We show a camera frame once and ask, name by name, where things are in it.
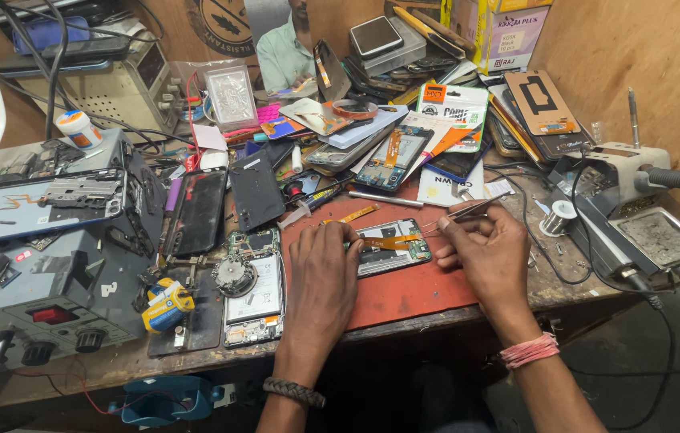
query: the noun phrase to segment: cardboard box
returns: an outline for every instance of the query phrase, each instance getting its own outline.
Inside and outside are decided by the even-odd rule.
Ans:
[[[489,0],[490,11],[494,13],[520,11],[550,5],[554,0]]]
[[[476,44],[470,59],[488,75],[529,64],[550,6],[501,14],[490,10],[492,0],[460,0],[453,3],[452,30]]]

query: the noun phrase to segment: yellow battery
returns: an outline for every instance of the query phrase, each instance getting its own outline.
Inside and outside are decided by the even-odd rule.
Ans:
[[[157,287],[163,287],[156,293]],[[154,334],[171,328],[181,318],[195,308],[191,293],[171,278],[163,278],[156,286],[147,291],[150,307],[142,313],[145,329]]]

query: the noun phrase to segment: wooden workbench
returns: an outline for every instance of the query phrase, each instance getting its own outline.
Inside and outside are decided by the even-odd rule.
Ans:
[[[485,159],[488,163],[498,163],[502,160],[492,153]],[[497,177],[496,173],[486,170],[486,180]],[[544,217],[543,210],[535,204],[535,198],[544,200],[549,192],[543,183],[527,176],[516,176],[527,192],[527,219],[537,238],[546,247],[551,258],[556,262],[562,275],[569,280],[582,277],[586,269],[577,262],[584,262],[584,255],[577,249],[569,237],[550,238],[543,236],[537,225]],[[412,182],[410,188],[416,187]],[[522,198],[514,194],[503,201],[504,206],[517,218],[521,218]],[[555,243],[559,243],[564,254],[559,255]],[[528,299],[530,305],[537,311],[550,310],[562,306],[585,303],[604,297],[616,297],[621,294],[605,287],[595,276],[591,276],[585,283],[570,286],[559,281],[554,271],[542,257],[533,244],[533,253],[537,258],[537,267],[530,269],[528,277]],[[439,328],[455,326],[461,323],[484,320],[478,305],[447,310],[436,314],[429,314],[407,320],[374,326],[372,328],[354,330],[346,333],[341,344],[350,341],[369,341],[394,335],[417,333],[421,331],[433,332]],[[215,350],[199,350],[186,354],[150,359],[147,357],[148,338],[140,338],[118,346],[108,346],[94,354],[80,354],[65,358],[54,359],[43,367],[23,368],[18,371],[41,371],[44,373],[75,373],[84,377],[89,390],[121,386],[130,380],[146,378],[162,374],[187,374],[202,370],[222,369],[235,366],[248,360],[269,357],[277,347],[277,341],[227,350],[220,346]],[[54,379],[56,386],[65,393],[74,394],[82,391],[81,385],[71,376],[60,376]],[[9,372],[0,373],[0,407],[16,405],[28,401],[50,399],[56,397],[56,392],[46,380],[25,378],[10,375]]]

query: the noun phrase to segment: pink thread bracelet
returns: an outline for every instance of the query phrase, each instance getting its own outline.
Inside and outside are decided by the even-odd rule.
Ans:
[[[540,337],[516,344],[508,349],[501,350],[500,356],[508,370],[519,368],[533,360],[548,358],[559,353],[556,337],[550,332],[544,332]]]

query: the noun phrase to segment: green shirt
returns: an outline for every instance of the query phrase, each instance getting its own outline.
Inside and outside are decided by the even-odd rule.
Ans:
[[[298,76],[315,74],[313,55],[297,40],[291,12],[286,24],[262,35],[257,42],[257,59],[268,91],[288,89]]]

